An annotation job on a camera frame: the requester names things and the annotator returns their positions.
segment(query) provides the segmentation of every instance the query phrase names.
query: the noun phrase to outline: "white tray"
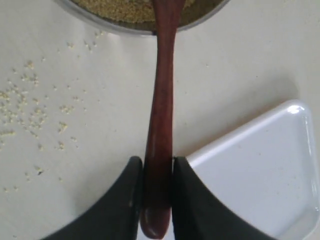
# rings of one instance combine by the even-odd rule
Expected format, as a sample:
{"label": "white tray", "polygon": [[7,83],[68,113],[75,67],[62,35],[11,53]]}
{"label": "white tray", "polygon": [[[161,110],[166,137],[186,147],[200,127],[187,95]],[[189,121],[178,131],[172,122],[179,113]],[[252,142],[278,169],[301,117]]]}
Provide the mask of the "white tray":
{"label": "white tray", "polygon": [[[302,240],[319,221],[319,173],[309,108],[293,100],[188,157],[236,214],[280,240]],[[145,240],[141,230],[138,240]],[[172,224],[164,238],[174,240]]]}

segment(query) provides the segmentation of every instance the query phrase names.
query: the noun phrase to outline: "bowl rim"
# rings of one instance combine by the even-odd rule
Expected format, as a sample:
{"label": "bowl rim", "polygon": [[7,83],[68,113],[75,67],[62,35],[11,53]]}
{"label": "bowl rim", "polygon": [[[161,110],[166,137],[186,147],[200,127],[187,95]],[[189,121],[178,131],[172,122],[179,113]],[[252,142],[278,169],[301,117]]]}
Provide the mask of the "bowl rim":
{"label": "bowl rim", "polygon": [[[137,30],[132,28],[127,28],[124,26],[116,25],[111,22],[108,22],[102,17],[95,15],[94,13],[89,12],[88,10],[78,6],[72,0],[53,0],[65,11],[75,16],[76,18],[96,27],[97,29],[104,30],[109,33],[121,35],[135,35],[135,36],[155,36],[154,31],[149,30]],[[199,19],[191,22],[190,24],[181,26],[178,28],[178,32],[182,32],[188,29],[191,29],[201,23],[204,23],[217,12],[219,12],[230,0],[222,0],[213,10],[200,17]]]}

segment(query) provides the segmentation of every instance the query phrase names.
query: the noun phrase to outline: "metal bowl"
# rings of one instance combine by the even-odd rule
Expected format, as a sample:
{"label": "metal bowl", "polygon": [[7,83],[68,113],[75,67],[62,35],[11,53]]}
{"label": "metal bowl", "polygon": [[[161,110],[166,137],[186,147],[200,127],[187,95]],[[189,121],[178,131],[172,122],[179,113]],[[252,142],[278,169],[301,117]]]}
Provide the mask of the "metal bowl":
{"label": "metal bowl", "polygon": [[[154,22],[127,23],[102,18],[78,6],[71,0],[54,0],[63,9],[75,17],[95,26],[98,29],[116,34],[154,35]],[[183,10],[178,31],[190,29],[203,23],[217,13],[229,0],[196,0],[195,3]]]}

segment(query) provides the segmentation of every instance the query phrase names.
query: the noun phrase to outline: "countertop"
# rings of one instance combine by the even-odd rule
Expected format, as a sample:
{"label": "countertop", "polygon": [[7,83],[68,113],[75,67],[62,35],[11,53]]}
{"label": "countertop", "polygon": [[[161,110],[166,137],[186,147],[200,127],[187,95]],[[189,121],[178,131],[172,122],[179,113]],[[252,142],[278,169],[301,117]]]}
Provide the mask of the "countertop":
{"label": "countertop", "polygon": [[[51,0],[0,1],[0,30],[0,233],[34,240],[90,207],[130,156],[144,156],[157,45],[100,32]],[[310,106],[320,150],[319,42],[314,0],[231,0],[180,32],[174,154],[290,99]],[[308,238],[317,239],[320,227]]]}

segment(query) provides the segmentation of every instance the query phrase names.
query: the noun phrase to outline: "wooden spoon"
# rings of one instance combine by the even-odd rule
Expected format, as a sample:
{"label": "wooden spoon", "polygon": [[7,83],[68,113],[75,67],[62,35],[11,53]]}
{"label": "wooden spoon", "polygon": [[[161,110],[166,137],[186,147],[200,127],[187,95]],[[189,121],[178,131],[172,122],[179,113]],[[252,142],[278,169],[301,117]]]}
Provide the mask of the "wooden spoon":
{"label": "wooden spoon", "polygon": [[174,47],[185,1],[152,0],[157,29],[157,66],[145,153],[140,216],[143,233],[151,239],[162,239],[170,222]]}

